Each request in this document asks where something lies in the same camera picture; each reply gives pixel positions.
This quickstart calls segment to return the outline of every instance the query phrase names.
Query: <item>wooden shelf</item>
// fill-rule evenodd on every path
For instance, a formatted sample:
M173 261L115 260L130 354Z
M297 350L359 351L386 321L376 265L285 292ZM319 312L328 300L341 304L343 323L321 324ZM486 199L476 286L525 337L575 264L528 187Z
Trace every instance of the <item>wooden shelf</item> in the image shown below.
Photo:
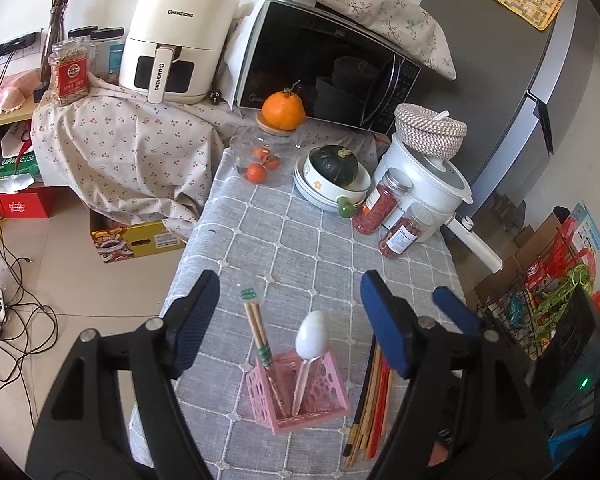
M33 102L33 95L28 97L24 104L9 114L0 114L0 126L5 124L17 123L30 119L38 104Z

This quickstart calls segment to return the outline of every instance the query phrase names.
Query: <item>yellow cardboard box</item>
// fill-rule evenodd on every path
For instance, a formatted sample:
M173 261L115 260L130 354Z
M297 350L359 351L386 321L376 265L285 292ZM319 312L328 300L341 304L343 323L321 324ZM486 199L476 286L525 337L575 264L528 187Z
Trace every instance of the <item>yellow cardboard box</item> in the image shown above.
M119 262L182 249L185 243L167 231L161 221L122 225L90 212L91 238L103 262Z

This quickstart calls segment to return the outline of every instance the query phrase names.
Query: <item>red label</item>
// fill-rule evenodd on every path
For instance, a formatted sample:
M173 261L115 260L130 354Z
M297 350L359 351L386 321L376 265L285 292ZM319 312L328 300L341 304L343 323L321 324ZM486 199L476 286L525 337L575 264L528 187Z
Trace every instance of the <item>red label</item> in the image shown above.
M58 96L66 97L87 88L87 58L58 66Z

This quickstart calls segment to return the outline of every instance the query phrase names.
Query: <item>chopsticks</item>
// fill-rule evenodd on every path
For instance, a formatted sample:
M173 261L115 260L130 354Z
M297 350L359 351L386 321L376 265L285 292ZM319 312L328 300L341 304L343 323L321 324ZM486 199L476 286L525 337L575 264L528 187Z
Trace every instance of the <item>chopsticks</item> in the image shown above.
M390 407L392 370L382 355L376 338L371 341L365 383L360 393L353 425L342 453L345 467L356 463L359 450L366 449L366 458L373 459L378 452L381 437L386 433Z
M260 315L260 304L258 301L255 301L255 291L252 288L243 290L242 300L244 301L244 310L247 314L247 318L249 319L249 325L251 326L251 333L253 334L253 339L256 342L256 347L258 348L260 361L262 362L262 367L265 369L273 396L280 407L282 416L289 416L288 406L286 405L285 397L282 395L282 390L278 384L276 369L273 366L271 348L269 348L267 333L264 330L262 316Z

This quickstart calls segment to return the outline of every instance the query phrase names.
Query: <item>pink plastic holder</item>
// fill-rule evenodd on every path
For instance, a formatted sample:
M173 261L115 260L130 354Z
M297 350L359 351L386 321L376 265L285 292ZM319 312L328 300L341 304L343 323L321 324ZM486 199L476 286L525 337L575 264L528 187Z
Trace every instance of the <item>pink plastic holder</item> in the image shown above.
M294 351L273 356L278 381L288 406L291 406L296 377L302 359ZM296 416L282 418L280 408L271 395L266 372L260 360L246 377L251 409L256 424L270 428L274 435L315 426L331 418L350 415L351 405L342 383L335 356L328 351L314 361L309 370L304 398Z

